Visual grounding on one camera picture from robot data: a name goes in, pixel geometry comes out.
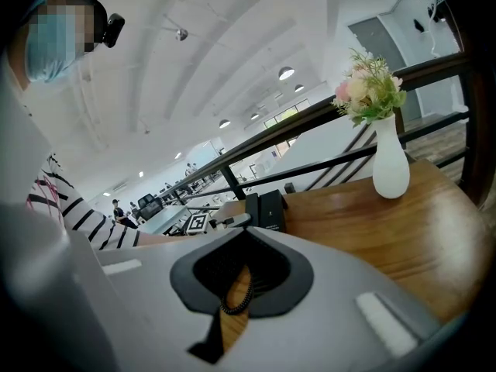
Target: black ring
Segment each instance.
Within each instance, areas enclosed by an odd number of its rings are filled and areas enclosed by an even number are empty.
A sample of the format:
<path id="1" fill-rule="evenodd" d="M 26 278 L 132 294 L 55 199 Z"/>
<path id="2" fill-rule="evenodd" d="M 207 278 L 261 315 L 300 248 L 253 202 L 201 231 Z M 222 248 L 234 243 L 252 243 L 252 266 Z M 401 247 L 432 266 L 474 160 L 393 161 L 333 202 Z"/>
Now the black ring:
<path id="1" fill-rule="evenodd" d="M 223 312 L 225 312 L 228 315 L 236 315 L 236 314 L 239 314 L 240 312 L 242 312 L 245 308 L 248 307 L 248 305 L 251 302 L 251 298 L 253 297 L 253 285 L 251 284 L 251 279 L 250 279 L 250 285 L 248 286 L 248 291 L 246 291 L 246 294 L 245 294 L 245 298 L 235 308 L 228 307 L 228 305 L 226 303 L 226 297 L 227 297 L 227 294 L 220 301 L 220 308 L 222 309 Z"/>

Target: flower arrangement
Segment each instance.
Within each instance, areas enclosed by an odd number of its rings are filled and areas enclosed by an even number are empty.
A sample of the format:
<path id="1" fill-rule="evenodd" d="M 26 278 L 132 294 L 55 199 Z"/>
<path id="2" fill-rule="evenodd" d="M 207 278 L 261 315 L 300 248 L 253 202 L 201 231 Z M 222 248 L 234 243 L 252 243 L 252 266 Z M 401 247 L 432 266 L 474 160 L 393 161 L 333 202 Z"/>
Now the flower arrangement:
<path id="1" fill-rule="evenodd" d="M 353 68 L 336 88 L 332 104 L 339 114 L 348 115 L 355 126 L 363 120 L 370 124 L 393 115 L 393 108 L 405 103 L 406 92 L 400 90 L 402 79 L 393 77 L 384 58 L 374 59 L 353 50 Z"/>

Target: black and white striped sleeve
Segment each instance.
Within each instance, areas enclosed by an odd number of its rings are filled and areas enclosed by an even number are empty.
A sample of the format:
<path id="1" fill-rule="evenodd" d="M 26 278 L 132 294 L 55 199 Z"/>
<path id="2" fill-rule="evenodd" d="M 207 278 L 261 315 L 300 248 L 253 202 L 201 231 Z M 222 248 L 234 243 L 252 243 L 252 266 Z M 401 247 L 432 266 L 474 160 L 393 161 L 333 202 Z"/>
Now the black and white striped sleeve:
<path id="1" fill-rule="evenodd" d="M 95 250 L 114 250 L 137 246 L 140 232 L 119 223 L 112 223 L 101 212 L 95 211 L 62 176 L 60 167 L 50 162 L 51 176 L 57 183 L 60 210 L 67 230 L 83 232 Z"/>

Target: person in black shirt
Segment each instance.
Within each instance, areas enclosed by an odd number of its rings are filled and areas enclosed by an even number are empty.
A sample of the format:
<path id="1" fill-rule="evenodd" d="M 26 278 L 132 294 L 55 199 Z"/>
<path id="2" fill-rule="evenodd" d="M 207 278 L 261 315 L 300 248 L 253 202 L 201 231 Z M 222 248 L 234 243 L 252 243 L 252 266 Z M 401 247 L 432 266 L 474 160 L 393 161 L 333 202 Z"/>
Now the person in black shirt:
<path id="1" fill-rule="evenodd" d="M 112 204 L 114 205 L 114 216 L 116 221 L 118 221 L 121 225 L 130 227 L 131 229 L 138 229 L 138 226 L 131 222 L 131 219 L 125 216 L 124 211 L 118 207 L 119 200 L 112 200 Z"/>

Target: gray door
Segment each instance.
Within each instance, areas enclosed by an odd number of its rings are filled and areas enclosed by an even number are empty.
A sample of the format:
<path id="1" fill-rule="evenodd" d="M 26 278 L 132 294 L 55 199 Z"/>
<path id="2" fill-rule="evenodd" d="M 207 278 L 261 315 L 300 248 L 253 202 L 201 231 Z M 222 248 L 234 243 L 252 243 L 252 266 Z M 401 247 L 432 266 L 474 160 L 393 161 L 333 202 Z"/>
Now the gray door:
<path id="1" fill-rule="evenodd" d="M 379 19 L 372 18 L 355 23 L 350 26 L 350 30 L 355 33 L 365 50 L 371 52 L 375 57 L 383 57 L 392 71 L 406 66 L 398 47 Z M 415 91 L 407 93 L 406 102 L 401 107 L 401 113 L 404 122 L 422 117 Z"/>

